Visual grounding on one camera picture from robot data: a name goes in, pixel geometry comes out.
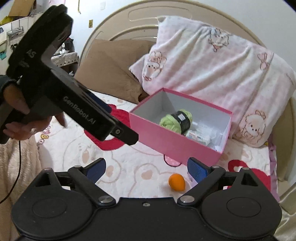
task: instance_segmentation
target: black sleeve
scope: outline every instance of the black sleeve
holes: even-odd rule
[[[3,91],[9,84],[17,84],[15,80],[10,79],[7,75],[0,75],[0,104],[4,101]]]

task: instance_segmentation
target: wall socket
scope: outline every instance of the wall socket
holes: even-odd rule
[[[100,10],[104,10],[106,8],[106,2],[102,1],[100,2]]]
[[[93,22],[94,22],[93,19],[89,21],[89,28],[92,28],[93,27]]]

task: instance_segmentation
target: green yarn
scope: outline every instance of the green yarn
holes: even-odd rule
[[[190,124],[192,124],[191,113],[185,109],[181,109],[179,111],[182,111],[185,115],[187,115],[188,119],[190,120]],[[165,117],[161,118],[159,125],[179,134],[182,132],[179,122],[171,115],[166,115]]]

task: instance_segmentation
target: brown pillow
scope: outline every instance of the brown pillow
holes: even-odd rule
[[[128,68],[149,53],[153,44],[146,40],[96,39],[80,64],[75,79],[93,91],[137,104],[148,94]]]

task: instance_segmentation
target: pink cardboard side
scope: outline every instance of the pink cardboard side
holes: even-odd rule
[[[206,101],[182,94],[180,92],[163,88],[154,93],[153,95],[149,96],[148,98],[146,98],[129,113],[131,128],[139,134],[139,142],[184,165],[187,164],[187,161],[190,157],[195,157],[196,159],[200,160],[208,166],[215,165],[218,162],[222,152],[219,153],[207,146],[199,144],[191,139],[188,139],[183,135],[174,133],[149,120],[146,120],[142,117],[133,114],[133,112],[137,108],[139,108],[145,102],[149,101],[151,98],[153,98],[154,95],[161,91],[172,93],[183,98],[187,98],[192,101],[205,104],[211,108],[218,109],[222,112],[229,114],[231,121],[232,113],[229,110],[208,103]]]

